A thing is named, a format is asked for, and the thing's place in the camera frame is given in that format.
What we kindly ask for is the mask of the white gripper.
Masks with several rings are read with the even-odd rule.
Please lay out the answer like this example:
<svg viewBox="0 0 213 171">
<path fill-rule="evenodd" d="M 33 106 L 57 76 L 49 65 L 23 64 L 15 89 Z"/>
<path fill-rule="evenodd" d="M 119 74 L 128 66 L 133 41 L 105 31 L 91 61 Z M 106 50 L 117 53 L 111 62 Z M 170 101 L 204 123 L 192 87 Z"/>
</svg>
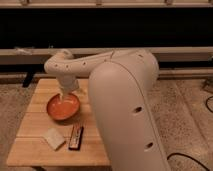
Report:
<svg viewBox="0 0 213 171">
<path fill-rule="evenodd" d="M 65 75 L 58 78 L 60 84 L 61 99 L 65 99 L 69 96 L 69 93 L 79 88 L 78 80 L 73 75 Z"/>
</svg>

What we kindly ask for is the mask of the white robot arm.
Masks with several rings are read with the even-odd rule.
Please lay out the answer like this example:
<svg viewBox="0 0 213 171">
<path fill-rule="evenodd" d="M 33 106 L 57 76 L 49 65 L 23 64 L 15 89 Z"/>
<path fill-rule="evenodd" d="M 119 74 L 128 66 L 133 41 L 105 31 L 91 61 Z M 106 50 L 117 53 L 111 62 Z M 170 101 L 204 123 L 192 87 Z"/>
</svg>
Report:
<svg viewBox="0 0 213 171">
<path fill-rule="evenodd" d="M 171 171 L 147 92 L 159 75 L 146 49 L 114 50 L 74 59 L 61 50 L 44 64 L 63 93 L 88 79 L 88 98 L 113 171 Z"/>
</svg>

